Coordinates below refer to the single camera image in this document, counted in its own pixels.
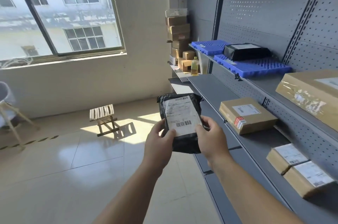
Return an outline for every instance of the building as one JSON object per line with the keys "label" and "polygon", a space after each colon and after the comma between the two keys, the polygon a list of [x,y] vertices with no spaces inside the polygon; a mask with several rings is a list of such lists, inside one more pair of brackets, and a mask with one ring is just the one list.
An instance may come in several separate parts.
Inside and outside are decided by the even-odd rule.
{"label": "building", "polygon": [[[111,0],[32,0],[58,53],[121,45]],[[0,0],[0,60],[50,55],[24,0]]]}

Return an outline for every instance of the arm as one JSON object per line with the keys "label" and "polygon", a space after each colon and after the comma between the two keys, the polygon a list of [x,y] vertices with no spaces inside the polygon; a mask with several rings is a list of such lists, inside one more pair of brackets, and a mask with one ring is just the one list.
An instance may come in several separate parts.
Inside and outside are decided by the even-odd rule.
{"label": "arm", "polygon": [[201,117],[209,125],[210,131],[201,125],[196,127],[200,150],[243,224],[303,224],[295,213],[282,205],[234,161],[222,128],[213,119]]}
{"label": "arm", "polygon": [[93,224],[143,223],[156,181],[171,158],[176,132],[170,130],[161,138],[158,133],[163,128],[164,119],[153,126],[144,146],[141,165]]}

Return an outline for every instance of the red and white label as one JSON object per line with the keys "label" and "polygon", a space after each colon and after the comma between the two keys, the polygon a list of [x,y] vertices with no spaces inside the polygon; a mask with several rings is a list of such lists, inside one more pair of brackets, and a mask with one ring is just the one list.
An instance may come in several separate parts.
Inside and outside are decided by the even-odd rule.
{"label": "red and white label", "polygon": [[234,120],[234,125],[240,130],[243,126],[243,124],[246,123],[246,120],[244,120],[243,117],[236,117],[236,119]]}

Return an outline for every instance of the plastic bottle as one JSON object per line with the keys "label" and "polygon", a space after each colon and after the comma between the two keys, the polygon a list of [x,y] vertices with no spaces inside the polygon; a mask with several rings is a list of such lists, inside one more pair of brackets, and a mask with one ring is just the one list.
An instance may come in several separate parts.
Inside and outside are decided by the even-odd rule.
{"label": "plastic bottle", "polygon": [[198,75],[198,65],[199,65],[198,59],[197,57],[194,57],[194,60],[191,63],[191,75],[192,76]]}

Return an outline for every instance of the beige wall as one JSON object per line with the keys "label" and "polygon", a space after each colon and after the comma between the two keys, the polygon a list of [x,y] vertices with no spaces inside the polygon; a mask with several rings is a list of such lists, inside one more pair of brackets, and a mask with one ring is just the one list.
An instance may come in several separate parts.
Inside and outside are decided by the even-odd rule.
{"label": "beige wall", "polygon": [[0,70],[31,117],[149,98],[170,90],[169,0],[116,0],[127,55]]}

